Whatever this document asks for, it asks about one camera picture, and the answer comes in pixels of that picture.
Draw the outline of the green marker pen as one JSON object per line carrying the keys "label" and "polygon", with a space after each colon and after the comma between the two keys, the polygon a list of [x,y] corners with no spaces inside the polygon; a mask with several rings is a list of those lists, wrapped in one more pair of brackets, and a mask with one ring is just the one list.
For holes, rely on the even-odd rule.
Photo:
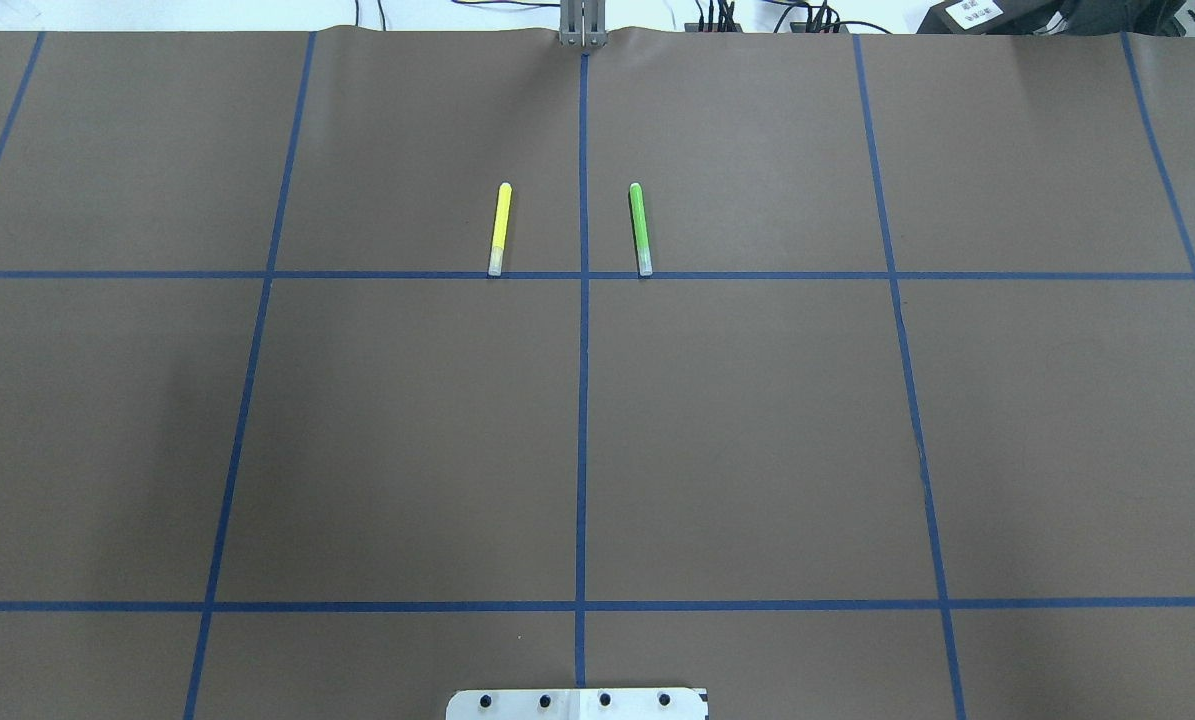
{"label": "green marker pen", "polygon": [[639,277],[651,277],[652,251],[649,246],[649,223],[646,214],[646,193],[639,181],[630,183],[629,186],[629,210],[632,219],[632,233],[635,242],[635,261]]}

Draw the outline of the yellow marker pen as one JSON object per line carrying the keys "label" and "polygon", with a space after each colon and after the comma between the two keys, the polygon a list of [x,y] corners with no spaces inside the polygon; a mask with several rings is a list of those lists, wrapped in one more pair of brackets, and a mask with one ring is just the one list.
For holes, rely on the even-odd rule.
{"label": "yellow marker pen", "polygon": [[502,181],[497,187],[495,217],[489,241],[488,277],[501,277],[504,272],[507,232],[509,232],[513,207],[513,184]]}

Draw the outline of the aluminium frame post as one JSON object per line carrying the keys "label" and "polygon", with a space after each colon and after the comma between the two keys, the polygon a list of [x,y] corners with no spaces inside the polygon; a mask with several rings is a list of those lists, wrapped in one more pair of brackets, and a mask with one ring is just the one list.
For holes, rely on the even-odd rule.
{"label": "aluminium frame post", "polygon": [[560,0],[559,42],[562,47],[605,47],[609,41],[605,0]]}

